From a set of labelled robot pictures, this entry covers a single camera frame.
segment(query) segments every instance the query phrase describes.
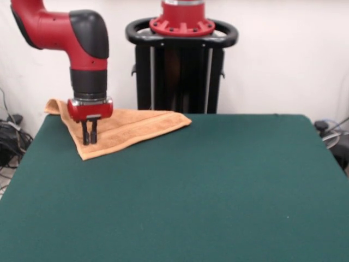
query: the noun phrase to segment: black joint cover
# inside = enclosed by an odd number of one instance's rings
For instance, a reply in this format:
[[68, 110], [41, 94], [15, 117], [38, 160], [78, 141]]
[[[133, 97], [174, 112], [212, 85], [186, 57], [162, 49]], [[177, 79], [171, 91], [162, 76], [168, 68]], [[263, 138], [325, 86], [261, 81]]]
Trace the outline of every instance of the black joint cover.
[[76, 98], [103, 99], [107, 92], [107, 70], [70, 70], [71, 85]]
[[105, 22], [100, 14], [92, 10], [71, 11], [71, 26], [81, 47], [90, 56], [107, 59], [109, 39]]

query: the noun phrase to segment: green felt surface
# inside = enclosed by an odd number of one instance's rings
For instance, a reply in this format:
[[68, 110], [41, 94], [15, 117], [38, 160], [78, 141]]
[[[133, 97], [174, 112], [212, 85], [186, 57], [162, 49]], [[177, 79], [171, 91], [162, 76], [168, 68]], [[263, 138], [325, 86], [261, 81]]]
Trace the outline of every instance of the green felt surface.
[[349, 261], [349, 182], [307, 118], [190, 118], [83, 162], [47, 117], [0, 201], [0, 261]]

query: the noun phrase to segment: white wall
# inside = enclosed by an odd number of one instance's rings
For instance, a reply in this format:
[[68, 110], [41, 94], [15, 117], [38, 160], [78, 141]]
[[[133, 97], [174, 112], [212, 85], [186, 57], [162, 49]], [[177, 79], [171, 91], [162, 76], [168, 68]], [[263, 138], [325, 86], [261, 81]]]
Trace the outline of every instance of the white wall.
[[[340, 120], [349, 114], [349, 1], [207, 0], [207, 16], [240, 31], [226, 50], [220, 113], [297, 113]], [[0, 3], [0, 84], [12, 113], [35, 134], [50, 98], [72, 96], [63, 52], [29, 47], [10, 0]], [[156, 16], [160, 0], [46, 0], [49, 10], [94, 9], [110, 35], [109, 95], [118, 108], [136, 108], [130, 76], [134, 46], [124, 36], [132, 20]]]

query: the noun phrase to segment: orange towel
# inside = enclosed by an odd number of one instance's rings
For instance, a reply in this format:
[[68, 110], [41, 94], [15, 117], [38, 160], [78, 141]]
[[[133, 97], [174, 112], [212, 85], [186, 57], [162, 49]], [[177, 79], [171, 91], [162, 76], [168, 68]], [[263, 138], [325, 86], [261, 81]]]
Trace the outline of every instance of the orange towel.
[[65, 102], [51, 99], [45, 112], [61, 115], [82, 160], [114, 153], [191, 124], [190, 119], [176, 112], [115, 109], [111, 118], [98, 121], [98, 143], [84, 146], [81, 124], [70, 118]]

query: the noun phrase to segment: red robot arm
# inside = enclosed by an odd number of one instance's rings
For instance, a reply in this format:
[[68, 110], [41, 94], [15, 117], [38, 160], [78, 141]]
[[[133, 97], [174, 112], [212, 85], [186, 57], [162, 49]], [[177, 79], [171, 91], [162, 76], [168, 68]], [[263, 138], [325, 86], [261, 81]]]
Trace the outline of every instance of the red robot arm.
[[43, 0], [11, 0], [11, 9], [30, 46], [68, 54], [74, 90], [68, 111], [76, 122], [82, 122], [85, 144], [89, 144], [86, 121], [94, 123], [91, 143], [96, 143], [97, 119], [110, 117], [113, 109], [106, 96], [109, 40], [103, 18], [91, 10], [48, 12]]

